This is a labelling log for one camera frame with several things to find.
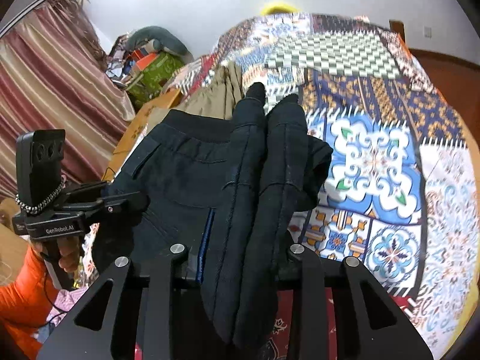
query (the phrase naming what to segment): orange jacket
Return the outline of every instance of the orange jacket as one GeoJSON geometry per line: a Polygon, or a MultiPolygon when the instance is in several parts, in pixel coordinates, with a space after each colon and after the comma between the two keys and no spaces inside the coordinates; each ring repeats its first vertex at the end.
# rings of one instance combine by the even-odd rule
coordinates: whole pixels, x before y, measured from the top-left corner
{"type": "MultiPolygon", "coordinates": [[[[20,349],[32,360],[35,360],[42,346],[32,338],[32,334],[46,322],[52,308],[43,289],[45,275],[45,264],[29,247],[15,282],[0,287],[0,321],[20,349]]],[[[48,275],[45,286],[46,293],[53,302],[58,290],[53,287],[48,275]]]]}

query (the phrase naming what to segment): bedspread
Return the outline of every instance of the bedspread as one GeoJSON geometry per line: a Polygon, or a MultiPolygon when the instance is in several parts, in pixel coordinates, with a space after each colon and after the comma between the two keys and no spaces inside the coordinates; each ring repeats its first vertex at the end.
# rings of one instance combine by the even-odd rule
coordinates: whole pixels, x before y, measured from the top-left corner
{"type": "MultiPolygon", "coordinates": [[[[266,112],[298,93],[309,134],[334,149],[318,206],[291,220],[294,240],[325,258],[358,257],[439,359],[478,300],[478,148],[466,144],[459,114],[399,35],[363,21],[245,20],[167,87],[188,101],[229,61],[241,66],[244,89],[264,83],[266,112]]],[[[277,323],[276,334],[286,328],[277,323]]]]}

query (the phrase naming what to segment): curtain rod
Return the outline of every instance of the curtain rod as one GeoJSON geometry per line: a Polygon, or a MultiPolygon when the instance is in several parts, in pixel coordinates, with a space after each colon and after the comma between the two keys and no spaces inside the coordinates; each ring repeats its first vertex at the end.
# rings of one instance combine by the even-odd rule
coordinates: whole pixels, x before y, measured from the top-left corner
{"type": "Polygon", "coordinates": [[[35,0],[33,3],[24,8],[18,15],[16,15],[12,20],[10,20],[5,27],[0,31],[0,38],[3,37],[15,24],[17,24],[23,17],[39,6],[45,0],[35,0]]]}

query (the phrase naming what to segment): silver screw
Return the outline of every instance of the silver screw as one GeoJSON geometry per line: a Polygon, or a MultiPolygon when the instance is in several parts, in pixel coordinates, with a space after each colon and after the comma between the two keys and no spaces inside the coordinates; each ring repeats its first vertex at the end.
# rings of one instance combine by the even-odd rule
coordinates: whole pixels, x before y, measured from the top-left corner
{"type": "Polygon", "coordinates": [[[182,253],[184,250],[185,247],[182,244],[175,244],[170,246],[170,251],[175,254],[182,253]]]}
{"type": "Polygon", "coordinates": [[[303,253],[304,250],[305,248],[303,247],[303,245],[300,245],[300,244],[290,245],[290,251],[294,254],[301,254],[303,253]]]}
{"type": "Polygon", "coordinates": [[[128,257],[121,256],[121,257],[117,257],[117,259],[115,260],[115,265],[118,268],[122,268],[123,266],[125,266],[127,264],[128,264],[128,257]]]}
{"type": "Polygon", "coordinates": [[[351,266],[351,267],[356,267],[360,264],[360,261],[358,260],[358,258],[356,257],[352,257],[352,256],[349,256],[345,259],[345,263],[348,265],[348,266],[351,266]]]}

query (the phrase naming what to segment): human hand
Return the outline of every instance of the human hand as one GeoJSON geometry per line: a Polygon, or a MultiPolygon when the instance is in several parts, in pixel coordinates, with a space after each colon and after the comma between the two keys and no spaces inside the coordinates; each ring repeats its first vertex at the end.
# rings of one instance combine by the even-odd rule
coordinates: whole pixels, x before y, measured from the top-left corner
{"type": "MultiPolygon", "coordinates": [[[[32,242],[34,251],[40,257],[41,252],[45,252],[41,242],[32,242]]],[[[80,242],[78,237],[63,237],[57,239],[58,249],[62,256],[58,261],[60,268],[67,273],[74,272],[77,269],[80,260],[80,242]]]]}

